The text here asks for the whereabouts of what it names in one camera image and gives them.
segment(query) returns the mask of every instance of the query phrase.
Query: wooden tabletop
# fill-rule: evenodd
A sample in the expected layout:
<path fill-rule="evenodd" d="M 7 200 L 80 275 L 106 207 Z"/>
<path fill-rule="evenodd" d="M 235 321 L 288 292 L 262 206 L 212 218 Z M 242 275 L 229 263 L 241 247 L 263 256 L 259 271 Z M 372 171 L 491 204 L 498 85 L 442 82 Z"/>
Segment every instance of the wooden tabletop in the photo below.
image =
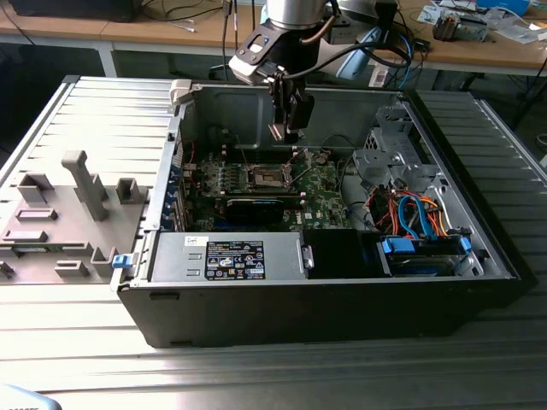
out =
<path fill-rule="evenodd" d="M 191 3 L 191 0 L 164 0 L 166 9 L 174 6 Z M 509 40 L 495 32 L 489 32 L 484 43 L 457 40 L 454 42 L 441 42 L 433 39 L 432 25 L 420 23 L 417 17 L 427 0 L 401 0 L 402 13 L 409 28 L 416 37 L 431 42 L 431 51 L 427 56 L 428 62 L 441 62 L 449 64 L 468 64 L 479 66 L 540 68 L 547 50 L 545 42 L 520 44 Z M 222 12 L 216 11 L 193 18 L 195 24 L 179 22 L 182 26 L 190 26 L 196 32 L 188 32 L 182 28 L 172 26 L 163 21 L 152 20 L 140 15 L 133 23 L 115 23 L 105 20 L 63 19 L 51 17 L 21 17 L 12 7 L 6 4 L 6 10 L 17 25 L 31 36 L 63 37 L 81 39 L 103 39 L 110 41 L 125 41 L 147 44 L 178 44 L 202 47 L 220 47 L 222 36 Z M 188 8 L 173 12 L 170 17 L 178 18 L 185 15 L 194 15 L 201 11 L 218 7 L 215 0 L 204 0 L 196 8 Z M 147 13 L 163 20 L 161 3 L 155 0 L 147 8 Z M 238 33 L 239 43 L 251 32 L 251 7 L 239 6 Z M 260 20 L 260 8 L 255 9 L 256 21 Z M 546 11 L 532 9 L 525 18 L 547 19 Z M 0 10 L 0 33 L 17 34 L 17 29 L 6 19 Z M 230 20 L 226 36 L 226 46 L 235 45 L 233 23 Z M 385 52 L 378 52 L 381 56 L 387 56 Z"/>
<path fill-rule="evenodd" d="M 427 0 L 401 0 L 404 19 L 416 37 L 431 42 L 428 62 L 444 62 L 455 64 L 472 64 L 499 67 L 541 68 L 547 50 L 547 43 L 535 41 L 530 44 L 520 44 L 490 30 L 486 41 L 456 40 L 452 42 L 438 41 L 433 38 L 432 25 L 417 21 L 420 10 Z M 531 8 L 525 19 L 547 19 L 547 11 Z"/>
<path fill-rule="evenodd" d="M 164 0 L 165 8 L 169 10 L 171 7 L 180 6 L 188 3 L 188 0 Z M 187 15 L 194 15 L 206 10 L 219 7 L 218 1 L 205 0 L 200 7 L 182 9 L 173 12 L 170 18 L 179 18 Z M 157 19 L 164 20 L 159 4 L 152 3 L 147 8 L 147 13 Z M 260 22 L 261 9 L 255 9 L 256 24 Z M 223 26 L 222 10 L 200 15 L 192 18 L 195 24 L 187 22 L 177 22 L 181 26 L 193 27 L 196 32 L 188 32 L 169 23 L 151 20 L 150 18 L 141 15 L 133 23 L 113 23 L 110 22 L 103 30 L 101 37 L 105 40 L 112 41 L 133 41 L 138 43 L 158 43 L 158 44 L 179 44 L 179 45 L 196 45 L 203 47 L 221 47 L 222 26 Z M 238 42 L 241 44 L 243 40 L 252 32 L 251 7 L 239 6 L 238 8 Z M 226 33 L 226 46 L 233 47 L 235 45 L 235 36 L 233 30 L 232 18 L 228 23 Z"/>

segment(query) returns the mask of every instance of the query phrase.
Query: table leg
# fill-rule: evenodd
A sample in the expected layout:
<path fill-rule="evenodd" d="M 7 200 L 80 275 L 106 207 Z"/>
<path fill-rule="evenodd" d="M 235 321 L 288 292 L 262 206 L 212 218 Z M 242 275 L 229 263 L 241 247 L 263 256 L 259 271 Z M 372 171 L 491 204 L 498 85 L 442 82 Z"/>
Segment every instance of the table leg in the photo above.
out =
<path fill-rule="evenodd" d="M 112 52 L 114 51 L 112 48 L 112 43 L 109 41 L 101 41 L 97 45 L 97 51 L 99 53 L 99 57 L 101 57 L 104 75 L 111 78 L 118 77 L 114 57 L 112 56 Z"/>

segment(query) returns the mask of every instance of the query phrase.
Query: green circuit board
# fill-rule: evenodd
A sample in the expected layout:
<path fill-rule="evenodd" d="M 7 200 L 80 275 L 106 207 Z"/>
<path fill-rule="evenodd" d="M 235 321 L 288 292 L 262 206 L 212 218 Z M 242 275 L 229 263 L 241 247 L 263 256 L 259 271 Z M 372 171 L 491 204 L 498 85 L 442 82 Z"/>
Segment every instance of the green circuit board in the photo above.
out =
<path fill-rule="evenodd" d="M 197 174 L 202 191 L 189 196 L 192 202 L 191 229 L 193 231 L 301 231 L 302 229 L 349 228 L 350 221 L 344 211 L 344 203 L 337 191 L 337 169 L 332 161 L 318 161 L 318 153 L 308 153 L 304 161 L 291 164 L 290 175 L 295 179 L 282 188 L 265 186 L 257 189 L 250 181 L 249 170 L 263 173 L 265 178 L 280 173 L 282 164 L 226 164 L 209 159 L 198 163 Z M 233 225 L 221 212 L 222 196 L 231 193 L 253 196 L 271 194 L 297 196 L 297 206 L 288 206 L 279 223 L 267 225 Z M 305 201 L 300 195 L 305 193 Z"/>

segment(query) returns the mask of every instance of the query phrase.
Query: black computer case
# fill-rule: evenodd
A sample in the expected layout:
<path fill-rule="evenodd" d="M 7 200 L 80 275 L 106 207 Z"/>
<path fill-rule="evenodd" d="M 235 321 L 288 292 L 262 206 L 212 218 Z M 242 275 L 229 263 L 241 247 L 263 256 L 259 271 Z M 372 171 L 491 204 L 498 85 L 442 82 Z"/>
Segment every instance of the black computer case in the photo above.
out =
<path fill-rule="evenodd" d="M 18 15 L 132 21 L 141 0 L 9 0 Z"/>

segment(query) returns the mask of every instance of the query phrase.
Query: motherboard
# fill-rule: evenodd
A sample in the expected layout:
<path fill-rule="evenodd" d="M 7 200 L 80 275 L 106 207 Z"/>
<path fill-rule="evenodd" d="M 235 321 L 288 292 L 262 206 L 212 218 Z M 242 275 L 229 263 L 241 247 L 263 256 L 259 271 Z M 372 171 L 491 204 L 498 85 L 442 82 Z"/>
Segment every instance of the motherboard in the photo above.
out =
<path fill-rule="evenodd" d="M 301 231 L 350 227 L 329 153 L 224 149 L 183 166 L 184 231 Z"/>

